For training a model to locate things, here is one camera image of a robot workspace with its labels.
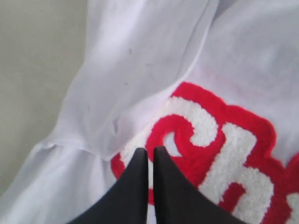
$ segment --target black pointed object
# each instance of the black pointed object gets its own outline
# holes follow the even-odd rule
[[[154,201],[157,224],[245,224],[196,190],[165,147],[154,151]]]
[[[145,224],[148,179],[148,155],[145,149],[138,148],[112,188],[69,224]]]

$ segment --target white t-shirt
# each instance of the white t-shirt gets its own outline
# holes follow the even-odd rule
[[[0,199],[0,223],[63,224],[165,145],[249,224],[299,223],[299,1],[89,2],[85,62],[54,131]]]

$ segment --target gray background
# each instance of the gray background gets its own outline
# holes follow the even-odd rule
[[[52,130],[84,56],[87,0],[0,0],[0,196]]]

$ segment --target white fabric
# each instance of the white fabric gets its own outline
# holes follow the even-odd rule
[[[90,0],[85,63],[0,199],[0,223],[63,224],[90,207],[115,182],[107,160],[185,78],[271,121],[286,164],[299,151],[299,1],[220,5],[209,30],[217,1]]]

